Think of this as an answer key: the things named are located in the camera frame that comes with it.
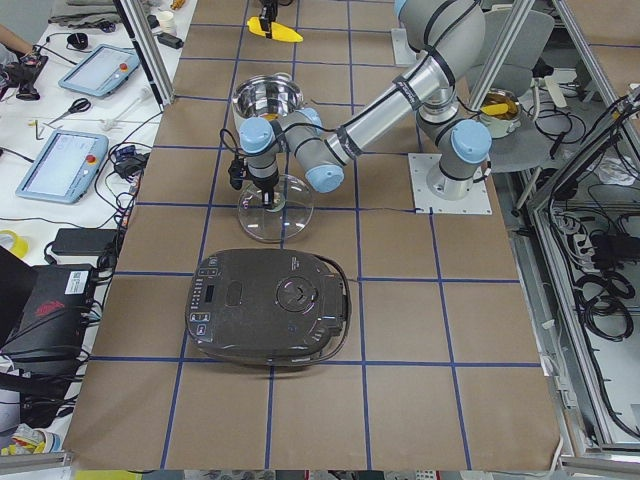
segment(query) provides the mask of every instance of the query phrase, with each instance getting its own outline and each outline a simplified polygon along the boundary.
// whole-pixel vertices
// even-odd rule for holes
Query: metal bowl
[[[240,84],[233,95],[236,127],[250,117],[268,120],[284,116],[302,107],[302,92],[286,73],[259,75]]]

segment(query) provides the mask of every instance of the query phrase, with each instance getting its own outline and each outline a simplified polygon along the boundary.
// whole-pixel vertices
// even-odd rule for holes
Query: power adapter
[[[176,36],[171,35],[170,33],[162,32],[158,35],[158,41],[171,48],[175,48],[176,50],[182,48],[184,42]]]

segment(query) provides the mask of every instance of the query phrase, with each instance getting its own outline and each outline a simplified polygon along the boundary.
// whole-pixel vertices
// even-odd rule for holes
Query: gray chair
[[[487,28],[484,44],[477,65],[467,72],[467,81],[471,88],[478,79],[509,13],[510,10],[485,13]],[[546,13],[530,11],[492,87],[508,90],[517,97],[526,93],[533,79],[532,69],[542,55],[553,27],[553,17]],[[546,159],[548,150],[548,141],[523,112],[519,128],[506,137],[493,140],[489,153],[491,169],[495,173],[505,173],[535,168]]]

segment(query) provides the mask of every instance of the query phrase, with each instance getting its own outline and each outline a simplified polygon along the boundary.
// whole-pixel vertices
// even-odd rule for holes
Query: paper cup
[[[170,35],[176,35],[176,19],[173,16],[173,12],[161,11],[156,13],[156,18],[160,24],[160,30]]]

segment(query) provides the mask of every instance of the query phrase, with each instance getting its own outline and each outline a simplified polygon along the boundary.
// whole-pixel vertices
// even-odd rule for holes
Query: white label
[[[78,295],[84,292],[84,287],[87,284],[87,278],[89,278],[89,272],[71,272],[69,274],[69,280],[67,281],[67,288],[64,291],[65,295]]]

